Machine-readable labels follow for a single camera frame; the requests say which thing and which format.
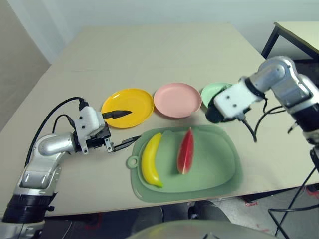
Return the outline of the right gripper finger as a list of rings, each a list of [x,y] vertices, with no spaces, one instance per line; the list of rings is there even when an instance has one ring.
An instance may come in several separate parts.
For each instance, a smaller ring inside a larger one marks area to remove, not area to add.
[[[224,84],[223,86],[221,86],[218,90],[216,90],[216,92],[214,93],[212,100],[215,99],[215,97],[217,95],[219,95],[221,92],[227,90],[228,88],[230,88],[232,85],[231,84]]]

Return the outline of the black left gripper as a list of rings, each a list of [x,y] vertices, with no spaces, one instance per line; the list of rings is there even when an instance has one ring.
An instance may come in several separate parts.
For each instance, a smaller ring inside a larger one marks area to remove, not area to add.
[[[126,115],[131,114],[132,111],[128,110],[116,110],[111,112],[102,113],[103,119],[117,119],[124,117]],[[90,136],[88,140],[86,140],[86,144],[88,149],[91,148],[99,148],[102,146],[106,147],[107,152],[119,151],[124,148],[129,147],[131,144],[136,142],[141,136],[134,136],[122,141],[121,144],[113,146],[113,143],[110,140],[111,133],[107,125],[99,131],[96,135]]]

